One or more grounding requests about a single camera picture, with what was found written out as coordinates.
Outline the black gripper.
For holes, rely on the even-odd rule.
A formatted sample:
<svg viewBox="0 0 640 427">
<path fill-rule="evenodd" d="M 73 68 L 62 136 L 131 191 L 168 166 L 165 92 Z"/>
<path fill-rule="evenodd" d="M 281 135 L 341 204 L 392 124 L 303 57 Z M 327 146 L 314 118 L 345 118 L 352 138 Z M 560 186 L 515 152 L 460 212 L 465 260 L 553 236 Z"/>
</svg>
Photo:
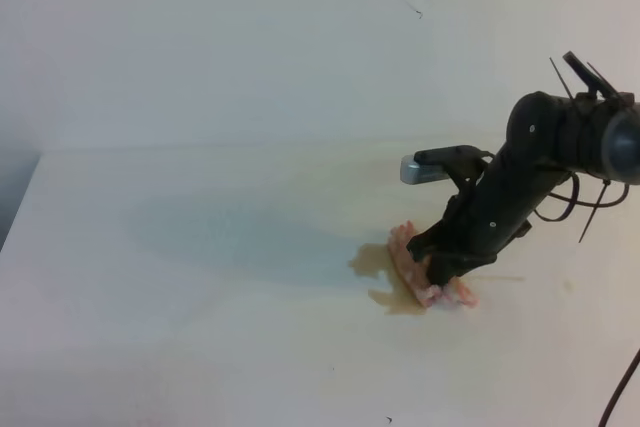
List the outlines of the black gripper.
<svg viewBox="0 0 640 427">
<path fill-rule="evenodd" d="M 445 287 L 454 277 L 494 263 L 513 239 L 524 235 L 538 205 L 538 169 L 509 146 L 494 155 L 475 182 L 457 186 L 440 221 L 414 235 L 406 249 L 413 261 L 430 257 L 427 280 Z"/>
</svg>

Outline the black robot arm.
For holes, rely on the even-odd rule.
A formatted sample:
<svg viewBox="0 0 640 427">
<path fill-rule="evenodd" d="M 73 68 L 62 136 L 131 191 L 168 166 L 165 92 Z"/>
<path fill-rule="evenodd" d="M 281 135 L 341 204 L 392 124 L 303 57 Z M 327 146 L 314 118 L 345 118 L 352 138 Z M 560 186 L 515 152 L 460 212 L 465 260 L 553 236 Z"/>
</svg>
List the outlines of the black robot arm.
<svg viewBox="0 0 640 427">
<path fill-rule="evenodd" d="M 573 52 L 564 61 L 586 89 L 563 97 L 538 91 L 514 106 L 505 142 L 492 154 L 470 145 L 418 151 L 403 158 L 401 179 L 409 185 L 451 180 L 458 191 L 442 218 L 414 235 L 407 251 L 432 286 L 496 261 L 498 254 L 531 228 L 555 188 L 572 183 L 564 221 L 580 205 L 579 174 L 605 186 L 639 182 L 639 105 L 615 89 Z"/>
</svg>

